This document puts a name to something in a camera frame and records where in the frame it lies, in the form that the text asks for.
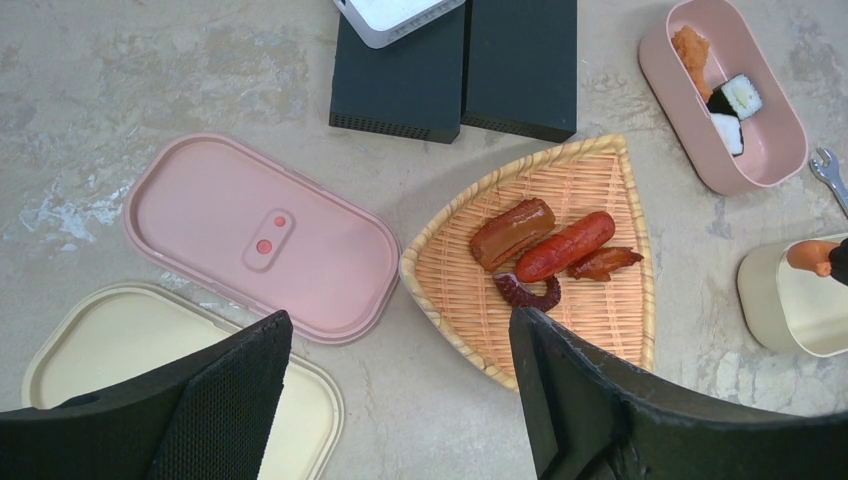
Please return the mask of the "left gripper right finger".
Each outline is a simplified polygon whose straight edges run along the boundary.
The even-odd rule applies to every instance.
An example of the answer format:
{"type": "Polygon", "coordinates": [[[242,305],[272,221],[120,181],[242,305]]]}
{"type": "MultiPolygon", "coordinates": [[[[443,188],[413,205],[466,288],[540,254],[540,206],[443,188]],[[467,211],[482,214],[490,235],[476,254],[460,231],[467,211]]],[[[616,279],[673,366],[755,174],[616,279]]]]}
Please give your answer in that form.
{"type": "Polygon", "coordinates": [[[800,417],[666,381],[534,308],[509,335],[541,479],[843,479],[847,416],[800,417]]]}

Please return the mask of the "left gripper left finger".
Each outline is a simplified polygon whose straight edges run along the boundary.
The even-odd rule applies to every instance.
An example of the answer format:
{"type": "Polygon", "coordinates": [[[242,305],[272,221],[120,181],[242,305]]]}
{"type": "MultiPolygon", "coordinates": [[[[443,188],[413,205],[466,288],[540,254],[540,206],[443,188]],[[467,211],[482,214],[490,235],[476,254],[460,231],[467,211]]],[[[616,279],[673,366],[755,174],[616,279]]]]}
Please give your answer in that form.
{"type": "Polygon", "coordinates": [[[280,310],[203,350],[75,396],[1,415],[4,479],[255,479],[284,388],[280,310]]]}

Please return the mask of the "woven bamboo basket tray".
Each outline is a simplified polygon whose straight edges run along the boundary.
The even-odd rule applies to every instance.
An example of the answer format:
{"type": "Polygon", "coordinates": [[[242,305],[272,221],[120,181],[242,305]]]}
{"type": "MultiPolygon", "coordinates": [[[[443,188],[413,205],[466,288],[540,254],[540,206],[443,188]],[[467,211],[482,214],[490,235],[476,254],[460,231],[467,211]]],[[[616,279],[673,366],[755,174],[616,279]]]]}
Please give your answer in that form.
{"type": "Polygon", "coordinates": [[[442,336],[471,364],[509,390],[518,387],[509,340],[511,307],[469,242],[484,223],[538,198],[559,226],[594,211],[616,224],[615,247],[641,257],[608,282],[558,278],[556,322],[582,339],[645,370],[654,367],[655,285],[647,225],[625,138],[619,134],[566,143],[517,159],[467,187],[405,249],[400,277],[442,336]]]}

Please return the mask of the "black rice roll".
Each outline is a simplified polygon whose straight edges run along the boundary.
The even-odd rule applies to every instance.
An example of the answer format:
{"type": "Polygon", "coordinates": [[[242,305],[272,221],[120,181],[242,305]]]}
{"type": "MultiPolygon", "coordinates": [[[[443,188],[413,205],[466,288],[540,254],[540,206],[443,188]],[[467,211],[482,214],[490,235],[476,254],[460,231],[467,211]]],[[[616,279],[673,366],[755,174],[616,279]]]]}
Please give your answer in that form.
{"type": "Polygon", "coordinates": [[[760,111],[763,100],[754,83],[745,74],[738,74],[716,87],[706,106],[710,113],[744,121],[760,111]]]}

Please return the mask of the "fried chicken piece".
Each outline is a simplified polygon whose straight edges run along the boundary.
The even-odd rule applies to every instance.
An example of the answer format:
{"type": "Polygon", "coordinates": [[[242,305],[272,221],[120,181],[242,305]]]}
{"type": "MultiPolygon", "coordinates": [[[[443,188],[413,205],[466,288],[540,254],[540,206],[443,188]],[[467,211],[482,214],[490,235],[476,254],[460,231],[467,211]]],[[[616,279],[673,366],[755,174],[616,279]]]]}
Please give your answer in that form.
{"type": "Polygon", "coordinates": [[[709,56],[709,41],[691,26],[684,25],[672,36],[671,43],[702,101],[708,103],[713,94],[704,76],[709,56]]]}

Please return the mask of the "black metal tongs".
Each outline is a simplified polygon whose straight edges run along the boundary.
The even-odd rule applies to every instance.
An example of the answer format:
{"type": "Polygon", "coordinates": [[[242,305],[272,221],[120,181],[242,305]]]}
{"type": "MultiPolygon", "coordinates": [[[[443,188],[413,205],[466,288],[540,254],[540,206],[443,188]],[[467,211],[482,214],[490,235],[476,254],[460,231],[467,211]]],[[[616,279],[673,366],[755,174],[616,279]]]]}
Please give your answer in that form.
{"type": "Polygon", "coordinates": [[[848,285],[848,239],[844,239],[828,254],[830,264],[830,276],[840,282],[848,285]]]}

